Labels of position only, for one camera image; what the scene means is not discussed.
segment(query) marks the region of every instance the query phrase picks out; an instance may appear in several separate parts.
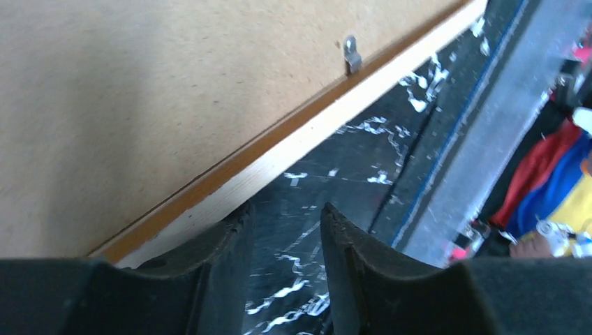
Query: gray surface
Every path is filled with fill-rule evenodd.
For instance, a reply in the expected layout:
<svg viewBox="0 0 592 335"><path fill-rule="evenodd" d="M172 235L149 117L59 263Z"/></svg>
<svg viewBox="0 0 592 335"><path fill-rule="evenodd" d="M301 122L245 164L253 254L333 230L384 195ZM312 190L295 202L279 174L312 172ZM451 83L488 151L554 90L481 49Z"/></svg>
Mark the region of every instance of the gray surface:
<svg viewBox="0 0 592 335"><path fill-rule="evenodd" d="M421 214L404 249L406 255L437 267L446 265L451 241L478 215L505 164L547 100L546 92L563 56L587 23L587 3L540 3ZM488 81L489 78L483 78L482 89ZM448 144L442 161L455 140Z"/></svg>

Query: blue edge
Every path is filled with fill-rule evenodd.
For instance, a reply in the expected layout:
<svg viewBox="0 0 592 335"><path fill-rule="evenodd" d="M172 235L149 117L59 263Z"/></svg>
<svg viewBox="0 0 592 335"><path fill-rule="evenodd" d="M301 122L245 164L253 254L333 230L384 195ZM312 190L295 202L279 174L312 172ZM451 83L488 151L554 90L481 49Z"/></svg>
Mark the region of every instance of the blue edge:
<svg viewBox="0 0 592 335"><path fill-rule="evenodd" d="M512 22L514 22L514 20L518 16L518 13L519 13L519 11L520 11L520 9L522 8L523 5L524 5L524 0L523 1L520 1L520 4L517 6L516 11L514 12L514 15L512 16L512 21L504 29L504 32L503 32L503 34L502 34L502 36L500 38L500 41L499 41L498 45L496 45L494 51L491 53L490 58L487 60L487 63L485 64L485 67L484 67L484 70L481 72L481 74L479 76L479 79L477 80L477 83L473 87L473 90L469 93L468 99L466 100L466 102L465 102L465 104L464 104L464 106L462 108L462 113L460 114L460 116L457 119L457 121L454 123L454 129L458 128L459 124L461 123L461 120L467 115L468 106L470 105L471 101L473 101L473 99L475 98L475 95L477 94L477 88L482 84L483 77L485 76L485 73L487 73L489 71L489 68L491 67L491 63L493 62L493 60L495 59L495 57L497 57L497 55L499 54L501 43L505 40L506 36L508 35L508 31L510 30L510 27L512 26ZM446 139L444 145L440 148L440 151L439 151L439 156L440 157L442 157L442 154L444 152L444 149L446 147L448 147L448 145L451 143L452 138L453 138L453 135L454 135L454 133L450 133L448 135L448 138ZM407 220L409 220L409 218L411 216L411 213L413 212L413 208L415 208L415 206L417 206L417 203L420 201L420 195L426 189L428 181L434 176L434 173L436 172L436 165L437 165L437 163L438 163L438 161L436 161L431 166L431 169L429 171L429 174L427 175L427 178L423 181L422 187L421 187L420 191L415 196L415 199L411 203L411 206L410 206L409 211L405 215L405 219L403 220L404 223L407 223ZM397 237L399 236L399 234L401 233L401 230L405 226L406 226L406 224L403 224L401 227L399 227L399 229L397 229L397 232L394 234L393 240L390 243L391 247L393 247L393 248L395 247L394 242L397 240Z"/></svg>

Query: metal clip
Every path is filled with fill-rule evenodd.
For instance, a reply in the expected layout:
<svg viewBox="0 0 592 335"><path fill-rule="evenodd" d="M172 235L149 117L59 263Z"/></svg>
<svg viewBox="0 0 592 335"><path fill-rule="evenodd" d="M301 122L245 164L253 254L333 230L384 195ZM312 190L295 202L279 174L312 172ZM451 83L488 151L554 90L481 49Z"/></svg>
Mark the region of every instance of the metal clip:
<svg viewBox="0 0 592 335"><path fill-rule="evenodd" d="M349 36L343 42L343 56L346 59L348 74L356 73L362 65L362 56L357 53L355 37Z"/></svg>

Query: red cloth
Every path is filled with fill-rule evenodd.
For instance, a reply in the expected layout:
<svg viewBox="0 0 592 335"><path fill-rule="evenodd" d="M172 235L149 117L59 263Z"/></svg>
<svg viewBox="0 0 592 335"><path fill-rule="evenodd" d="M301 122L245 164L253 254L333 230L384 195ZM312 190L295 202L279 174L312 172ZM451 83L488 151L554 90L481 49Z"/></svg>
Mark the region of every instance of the red cloth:
<svg viewBox="0 0 592 335"><path fill-rule="evenodd" d="M582 130L571 121L565 121L557 132L539 141L522 159L514 172L502 207L490 223L504 228L518 204L532 190L543 185L563 155L576 143Z"/></svg>

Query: wooden frame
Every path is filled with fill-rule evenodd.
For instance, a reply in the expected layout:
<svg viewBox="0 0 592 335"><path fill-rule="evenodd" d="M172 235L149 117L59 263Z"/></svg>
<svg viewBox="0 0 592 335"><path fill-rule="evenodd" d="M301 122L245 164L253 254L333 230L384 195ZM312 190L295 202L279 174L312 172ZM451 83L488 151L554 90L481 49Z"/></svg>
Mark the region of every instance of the wooden frame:
<svg viewBox="0 0 592 335"><path fill-rule="evenodd" d="M134 267L221 220L467 29L487 0L465 0L389 46L233 155L195 178L89 256Z"/></svg>

